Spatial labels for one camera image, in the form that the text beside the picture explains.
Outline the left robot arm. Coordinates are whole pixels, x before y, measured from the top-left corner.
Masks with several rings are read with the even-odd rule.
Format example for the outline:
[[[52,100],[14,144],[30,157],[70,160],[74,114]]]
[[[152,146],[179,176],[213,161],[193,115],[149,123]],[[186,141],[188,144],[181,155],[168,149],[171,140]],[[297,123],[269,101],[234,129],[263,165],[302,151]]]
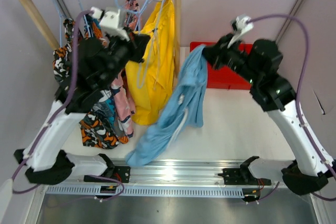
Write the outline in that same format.
[[[25,177],[30,183],[56,185],[77,176],[98,177],[102,182],[113,178],[113,162],[106,155],[68,154],[62,146],[126,64],[143,62],[149,41],[149,35],[127,31],[112,36],[104,47],[98,38],[79,39],[74,33],[70,76],[59,85],[35,140],[14,153],[19,165],[27,166]]]

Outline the yellow shorts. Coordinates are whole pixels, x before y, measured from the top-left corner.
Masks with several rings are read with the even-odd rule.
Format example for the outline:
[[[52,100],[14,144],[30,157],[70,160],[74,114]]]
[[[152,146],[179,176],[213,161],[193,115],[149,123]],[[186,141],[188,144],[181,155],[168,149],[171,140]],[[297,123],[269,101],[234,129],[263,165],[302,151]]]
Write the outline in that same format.
[[[138,125],[155,123],[173,92],[174,4],[157,3],[141,30],[150,41],[144,63],[129,62],[125,67],[128,88],[135,103],[132,120]]]

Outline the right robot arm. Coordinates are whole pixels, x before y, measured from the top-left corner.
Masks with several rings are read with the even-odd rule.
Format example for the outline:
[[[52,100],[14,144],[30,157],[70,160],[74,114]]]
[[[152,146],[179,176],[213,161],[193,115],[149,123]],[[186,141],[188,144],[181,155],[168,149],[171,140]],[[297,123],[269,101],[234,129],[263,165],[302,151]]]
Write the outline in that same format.
[[[277,44],[269,39],[256,40],[250,52],[240,50],[240,41],[229,45],[228,34],[210,46],[202,55],[213,69],[228,67],[250,83],[253,100],[280,129],[295,158],[277,161],[252,156],[240,165],[240,179],[251,184],[257,179],[283,182],[296,195],[321,190],[335,172],[335,159],[321,146],[303,113],[298,112],[297,93],[290,82],[277,71],[283,59]]]

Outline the teal pirate print shorts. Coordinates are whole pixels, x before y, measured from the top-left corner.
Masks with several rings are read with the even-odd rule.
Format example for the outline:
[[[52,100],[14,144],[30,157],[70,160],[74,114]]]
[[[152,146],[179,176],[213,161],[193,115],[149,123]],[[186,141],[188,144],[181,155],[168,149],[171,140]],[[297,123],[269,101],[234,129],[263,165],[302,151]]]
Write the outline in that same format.
[[[118,125],[118,115],[112,87],[103,90],[103,97],[80,122],[84,146],[113,149],[122,143],[122,131]]]

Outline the pink shark print shorts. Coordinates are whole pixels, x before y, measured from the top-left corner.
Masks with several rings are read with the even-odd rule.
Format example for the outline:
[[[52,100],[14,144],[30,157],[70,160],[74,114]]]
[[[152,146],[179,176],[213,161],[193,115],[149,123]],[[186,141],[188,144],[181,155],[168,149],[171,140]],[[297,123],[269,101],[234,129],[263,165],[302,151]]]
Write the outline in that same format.
[[[139,4],[136,0],[126,0],[123,7],[134,12],[140,11]],[[132,31],[137,31],[138,21],[139,18],[136,14],[127,13],[124,26],[130,28]],[[125,138],[132,138],[134,133],[132,115],[135,113],[135,104],[128,90],[125,69],[121,70],[118,77],[112,82],[111,87],[118,115],[118,125],[122,131],[122,136],[119,138],[122,139],[120,140],[122,143],[126,143],[128,140]]]

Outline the orange black camo shorts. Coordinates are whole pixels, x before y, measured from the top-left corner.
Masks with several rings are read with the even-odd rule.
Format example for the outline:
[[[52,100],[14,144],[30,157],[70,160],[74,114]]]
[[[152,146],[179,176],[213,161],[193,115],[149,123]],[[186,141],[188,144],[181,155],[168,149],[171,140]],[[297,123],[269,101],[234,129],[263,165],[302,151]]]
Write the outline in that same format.
[[[63,47],[53,52],[53,71],[58,83],[63,82],[69,76],[70,68],[67,64],[70,63],[70,57],[72,56],[74,25],[75,21],[73,19],[66,18],[64,20],[63,26],[67,42]],[[119,130],[112,89],[103,90],[102,95],[103,97],[92,107],[79,125],[83,146],[111,150],[128,139]]]

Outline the light blue shorts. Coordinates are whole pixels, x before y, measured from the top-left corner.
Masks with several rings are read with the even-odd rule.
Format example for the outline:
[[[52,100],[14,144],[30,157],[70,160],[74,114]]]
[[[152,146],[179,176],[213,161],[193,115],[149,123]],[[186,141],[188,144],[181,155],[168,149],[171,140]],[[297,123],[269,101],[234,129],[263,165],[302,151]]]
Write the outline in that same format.
[[[157,122],[149,126],[134,150],[125,157],[128,166],[149,164],[172,145],[187,127],[203,126],[203,101],[208,71],[203,56],[205,45],[194,48],[186,57],[178,82]]]

